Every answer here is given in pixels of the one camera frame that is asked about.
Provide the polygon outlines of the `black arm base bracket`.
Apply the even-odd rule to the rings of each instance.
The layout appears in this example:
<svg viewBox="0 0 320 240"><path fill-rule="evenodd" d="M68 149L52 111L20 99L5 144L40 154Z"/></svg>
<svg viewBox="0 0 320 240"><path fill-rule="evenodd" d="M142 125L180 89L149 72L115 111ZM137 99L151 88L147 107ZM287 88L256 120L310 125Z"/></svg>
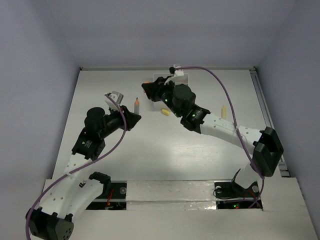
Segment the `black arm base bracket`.
<svg viewBox="0 0 320 240"><path fill-rule="evenodd" d="M212 194L221 200L231 200L236 198L256 198L260 193L260 189L258 187L258 182L253 182L250 187L243 188L237 183L235 183L235 179L238 176L240 170L236 172L231 181L218 181L214 183L214 190Z"/></svg>

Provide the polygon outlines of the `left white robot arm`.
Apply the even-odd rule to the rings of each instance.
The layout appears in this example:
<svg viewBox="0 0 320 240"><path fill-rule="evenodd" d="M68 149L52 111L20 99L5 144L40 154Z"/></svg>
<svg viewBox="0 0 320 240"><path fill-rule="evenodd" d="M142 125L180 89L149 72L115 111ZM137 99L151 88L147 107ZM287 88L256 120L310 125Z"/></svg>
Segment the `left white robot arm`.
<svg viewBox="0 0 320 240"><path fill-rule="evenodd" d="M101 107L86 113L80 132L63 175L48 186L28 210L25 233L28 239L68 240L74 230L74 221L97 197L112 195L111 178L91 171L94 163L103 159L105 138L118 129L130 131L141 120L126 106L116 106L109 114Z"/></svg>

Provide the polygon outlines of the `cream glue stick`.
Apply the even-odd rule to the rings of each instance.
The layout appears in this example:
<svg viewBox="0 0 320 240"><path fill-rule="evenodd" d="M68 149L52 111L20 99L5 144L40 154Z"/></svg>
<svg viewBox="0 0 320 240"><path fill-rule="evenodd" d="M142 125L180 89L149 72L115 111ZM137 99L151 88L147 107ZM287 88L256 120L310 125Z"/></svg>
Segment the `cream glue stick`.
<svg viewBox="0 0 320 240"><path fill-rule="evenodd" d="M221 108L221 118L223 120L227 119L227 107L225 105L223 105Z"/></svg>

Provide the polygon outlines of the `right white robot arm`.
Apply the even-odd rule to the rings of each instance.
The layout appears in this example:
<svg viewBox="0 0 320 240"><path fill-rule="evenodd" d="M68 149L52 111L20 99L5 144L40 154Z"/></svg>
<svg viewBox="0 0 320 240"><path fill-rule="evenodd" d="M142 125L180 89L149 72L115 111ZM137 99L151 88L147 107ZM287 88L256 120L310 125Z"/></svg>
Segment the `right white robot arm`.
<svg viewBox="0 0 320 240"><path fill-rule="evenodd" d="M163 102L187 130L216 137L245 150L250 160L236 172L230 183L235 196L242 196L259 178L274 175L284 152L275 129L253 129L222 119L196 105L196 94L185 84L159 77L141 86L149 100Z"/></svg>

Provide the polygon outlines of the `white organizer right column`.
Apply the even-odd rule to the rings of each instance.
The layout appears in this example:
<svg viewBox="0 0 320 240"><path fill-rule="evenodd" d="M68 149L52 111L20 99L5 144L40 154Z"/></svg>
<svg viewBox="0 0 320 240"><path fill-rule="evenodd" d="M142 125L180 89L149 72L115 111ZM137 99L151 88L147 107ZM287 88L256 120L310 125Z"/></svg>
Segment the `white organizer right column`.
<svg viewBox="0 0 320 240"><path fill-rule="evenodd" d="M189 75L187 73L175 73L171 79L176 85L189 85Z"/></svg>

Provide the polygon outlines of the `orange clear tube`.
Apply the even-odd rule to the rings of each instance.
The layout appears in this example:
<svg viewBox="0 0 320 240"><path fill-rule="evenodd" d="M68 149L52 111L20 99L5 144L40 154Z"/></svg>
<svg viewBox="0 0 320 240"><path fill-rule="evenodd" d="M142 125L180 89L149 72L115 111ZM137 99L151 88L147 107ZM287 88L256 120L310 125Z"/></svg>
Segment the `orange clear tube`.
<svg viewBox="0 0 320 240"><path fill-rule="evenodd" d="M140 114L140 101L138 98L135 99L135 102L134 102L134 113L136 115L139 115Z"/></svg>

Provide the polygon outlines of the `yellow eraser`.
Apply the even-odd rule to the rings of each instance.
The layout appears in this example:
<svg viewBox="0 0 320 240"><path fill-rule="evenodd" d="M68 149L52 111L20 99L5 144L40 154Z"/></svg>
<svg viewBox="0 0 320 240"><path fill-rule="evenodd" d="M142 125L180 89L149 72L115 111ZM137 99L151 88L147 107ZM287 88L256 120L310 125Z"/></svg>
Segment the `yellow eraser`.
<svg viewBox="0 0 320 240"><path fill-rule="evenodd" d="M169 115L170 115L170 111L167 110L167 109L162 109L162 110L161 110L161 113L162 113L163 115L165 115L165 116L169 116Z"/></svg>

